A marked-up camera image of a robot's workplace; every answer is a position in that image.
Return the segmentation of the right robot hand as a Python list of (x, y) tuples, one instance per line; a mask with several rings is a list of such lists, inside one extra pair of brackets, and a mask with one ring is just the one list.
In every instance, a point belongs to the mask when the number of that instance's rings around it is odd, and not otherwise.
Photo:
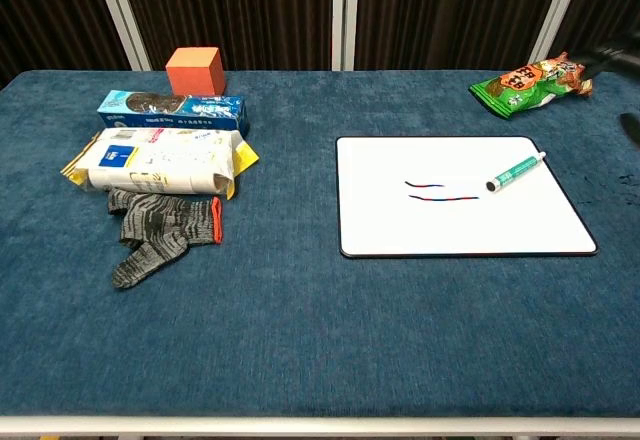
[[(639, 77), (639, 38), (617, 40), (589, 50), (572, 54), (571, 60), (584, 67), (582, 79), (593, 79), (604, 71)], [(619, 125), (625, 136), (639, 148), (639, 114), (624, 112)]]

